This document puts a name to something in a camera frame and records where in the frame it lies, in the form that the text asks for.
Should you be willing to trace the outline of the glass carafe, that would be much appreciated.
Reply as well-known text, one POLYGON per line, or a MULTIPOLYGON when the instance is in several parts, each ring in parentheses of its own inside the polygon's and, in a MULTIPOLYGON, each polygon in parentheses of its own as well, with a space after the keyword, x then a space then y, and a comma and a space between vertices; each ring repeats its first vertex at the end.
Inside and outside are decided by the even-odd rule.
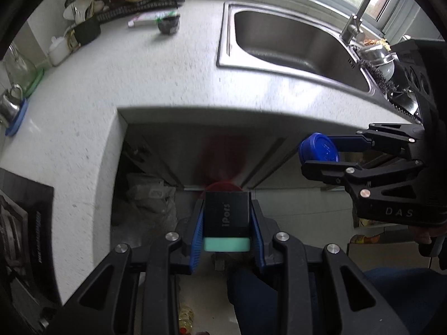
POLYGON ((5 69, 12 85, 17 84, 23 90, 23 96, 28 97, 37 77, 35 65, 12 42, 3 59, 5 69))

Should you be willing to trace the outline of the green coaster tray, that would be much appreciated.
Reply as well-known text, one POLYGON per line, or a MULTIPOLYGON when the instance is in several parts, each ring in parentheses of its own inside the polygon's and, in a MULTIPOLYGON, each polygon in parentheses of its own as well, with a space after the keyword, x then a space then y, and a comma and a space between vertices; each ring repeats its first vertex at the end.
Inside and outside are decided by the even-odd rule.
POLYGON ((24 98, 29 98, 35 92, 35 89, 37 88, 37 86, 42 81, 42 78, 44 77, 44 74, 45 74, 45 70, 43 68, 39 68, 37 70, 37 74, 36 74, 35 80, 33 80, 32 84, 30 85, 28 90, 24 93, 24 98))

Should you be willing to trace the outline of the stainless steel sink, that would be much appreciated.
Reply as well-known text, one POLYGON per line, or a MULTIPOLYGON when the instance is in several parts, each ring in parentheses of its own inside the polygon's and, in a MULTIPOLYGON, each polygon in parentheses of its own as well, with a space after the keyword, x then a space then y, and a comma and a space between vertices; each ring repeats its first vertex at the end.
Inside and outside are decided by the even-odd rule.
POLYGON ((330 25, 268 5, 225 2, 217 66, 290 76, 386 104, 383 91, 330 25))

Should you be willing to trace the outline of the black green small box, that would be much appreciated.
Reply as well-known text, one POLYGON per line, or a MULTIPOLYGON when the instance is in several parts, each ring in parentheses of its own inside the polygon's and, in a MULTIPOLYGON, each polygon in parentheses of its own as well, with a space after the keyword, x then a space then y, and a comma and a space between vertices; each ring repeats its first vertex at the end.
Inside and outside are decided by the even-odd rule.
POLYGON ((203 250, 244 253, 250 247, 250 194, 208 191, 203 209, 203 250))

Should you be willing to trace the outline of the white ceramic sugar jar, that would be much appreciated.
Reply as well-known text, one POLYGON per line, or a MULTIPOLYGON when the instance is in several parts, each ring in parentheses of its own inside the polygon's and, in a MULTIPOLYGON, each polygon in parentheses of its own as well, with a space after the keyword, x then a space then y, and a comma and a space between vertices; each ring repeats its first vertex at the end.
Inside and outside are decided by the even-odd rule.
POLYGON ((51 45, 48 50, 49 61, 52 66, 57 67, 71 54, 71 48, 66 37, 51 37, 51 45))

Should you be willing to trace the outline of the dark green gold-handled mug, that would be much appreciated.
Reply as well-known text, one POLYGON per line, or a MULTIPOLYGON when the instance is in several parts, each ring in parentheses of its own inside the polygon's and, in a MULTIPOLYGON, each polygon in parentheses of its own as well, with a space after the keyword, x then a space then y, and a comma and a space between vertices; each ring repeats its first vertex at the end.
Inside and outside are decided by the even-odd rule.
POLYGON ((100 36, 100 23, 96 16, 90 17, 88 20, 76 25, 72 29, 71 34, 79 45, 86 46, 100 36))

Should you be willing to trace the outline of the red trash bin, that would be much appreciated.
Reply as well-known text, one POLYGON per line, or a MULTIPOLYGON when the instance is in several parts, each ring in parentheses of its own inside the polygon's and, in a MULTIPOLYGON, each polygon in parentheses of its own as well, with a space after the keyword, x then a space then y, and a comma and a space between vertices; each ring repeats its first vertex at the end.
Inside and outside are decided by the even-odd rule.
POLYGON ((241 192, 242 189, 230 181, 219 181, 207 186, 199 198, 204 199, 207 192, 241 192))

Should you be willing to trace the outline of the white green medicine box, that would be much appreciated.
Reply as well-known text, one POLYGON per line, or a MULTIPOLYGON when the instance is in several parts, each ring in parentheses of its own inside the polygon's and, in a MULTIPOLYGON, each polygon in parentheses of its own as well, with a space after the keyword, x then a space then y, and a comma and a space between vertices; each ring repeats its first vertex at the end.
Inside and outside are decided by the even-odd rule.
POLYGON ((136 15, 127 22, 129 28, 156 26, 158 22, 166 17, 176 17, 180 14, 175 10, 148 11, 136 15))

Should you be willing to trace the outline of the dark scouring pad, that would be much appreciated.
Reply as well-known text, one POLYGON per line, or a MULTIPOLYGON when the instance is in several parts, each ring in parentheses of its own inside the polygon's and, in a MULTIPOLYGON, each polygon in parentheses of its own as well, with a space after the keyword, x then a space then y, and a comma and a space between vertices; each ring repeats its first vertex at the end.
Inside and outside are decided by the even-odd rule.
POLYGON ((158 19, 157 26, 163 35, 176 34, 180 28, 180 15, 172 15, 158 19))

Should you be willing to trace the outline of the black gas stove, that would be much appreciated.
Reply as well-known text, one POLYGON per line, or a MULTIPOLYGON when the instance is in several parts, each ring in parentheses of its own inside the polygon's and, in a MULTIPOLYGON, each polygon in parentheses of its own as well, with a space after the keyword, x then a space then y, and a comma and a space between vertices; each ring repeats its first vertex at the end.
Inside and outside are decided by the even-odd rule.
POLYGON ((54 188, 1 170, 1 333, 42 334, 61 307, 51 246, 54 188))

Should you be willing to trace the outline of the steel teapot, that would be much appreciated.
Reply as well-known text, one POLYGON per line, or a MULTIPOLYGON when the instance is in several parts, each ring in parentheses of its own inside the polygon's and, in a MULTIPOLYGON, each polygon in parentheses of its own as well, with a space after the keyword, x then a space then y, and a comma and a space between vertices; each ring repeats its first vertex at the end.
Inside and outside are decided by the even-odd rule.
POLYGON ((3 126, 8 127, 14 121, 20 113, 23 100, 23 89, 19 84, 14 84, 1 93, 0 117, 3 126))

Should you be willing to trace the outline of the blue round lid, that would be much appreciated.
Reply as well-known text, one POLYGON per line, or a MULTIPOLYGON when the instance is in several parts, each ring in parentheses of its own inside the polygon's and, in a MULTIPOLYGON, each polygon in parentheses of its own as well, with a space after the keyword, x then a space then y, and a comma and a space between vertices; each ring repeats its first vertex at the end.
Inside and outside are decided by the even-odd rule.
POLYGON ((307 161, 339 162, 339 152, 335 144, 319 132, 311 134, 299 144, 298 156, 301 163, 307 161))

